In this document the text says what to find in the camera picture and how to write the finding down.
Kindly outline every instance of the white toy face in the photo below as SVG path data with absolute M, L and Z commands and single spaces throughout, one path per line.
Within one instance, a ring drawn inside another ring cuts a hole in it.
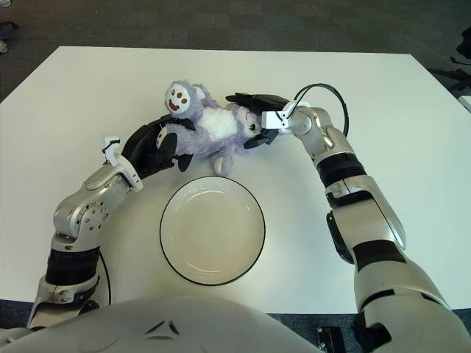
M 190 94 L 182 85 L 174 83 L 167 90 L 165 103 L 174 113 L 183 113 L 190 107 Z

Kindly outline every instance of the toy face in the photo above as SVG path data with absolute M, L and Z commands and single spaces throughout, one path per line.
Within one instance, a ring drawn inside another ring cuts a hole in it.
M 183 113 L 190 107 L 190 94 L 182 85 L 174 83 L 167 90 L 165 103 L 174 113 Z
M 249 110 L 245 108 L 239 108 L 237 110 L 236 118 L 244 126 L 244 135 L 248 138 L 253 138 L 260 134 L 262 128 L 261 120 L 256 114 L 249 112 Z

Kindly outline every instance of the purple plush toy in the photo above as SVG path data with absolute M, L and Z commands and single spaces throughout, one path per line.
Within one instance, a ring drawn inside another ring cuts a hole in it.
M 167 124 L 159 134 L 157 146 L 167 134 L 175 133 L 177 156 L 209 156 L 214 171 L 219 175 L 230 172 L 234 152 L 243 152 L 244 143 L 261 130 L 261 120 L 256 114 L 234 103 L 223 109 L 203 85 L 190 85 L 188 81 L 171 84 L 165 106 L 173 118 L 190 119 L 196 131 L 178 124 Z

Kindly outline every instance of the toy mouth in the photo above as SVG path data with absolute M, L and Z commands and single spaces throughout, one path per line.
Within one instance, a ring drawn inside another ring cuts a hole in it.
M 179 105 L 175 105 L 171 102 L 171 99 L 169 100 L 169 106 L 170 106 L 170 109 L 172 109 L 174 112 L 176 112 L 177 110 L 179 110 L 180 106 Z

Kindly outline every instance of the white bowl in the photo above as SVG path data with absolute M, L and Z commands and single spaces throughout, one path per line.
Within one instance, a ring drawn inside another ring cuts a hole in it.
M 223 285 L 247 273 L 264 241 L 257 200 L 242 185 L 219 176 L 182 186 L 160 221 L 160 244 L 170 266 L 201 285 Z

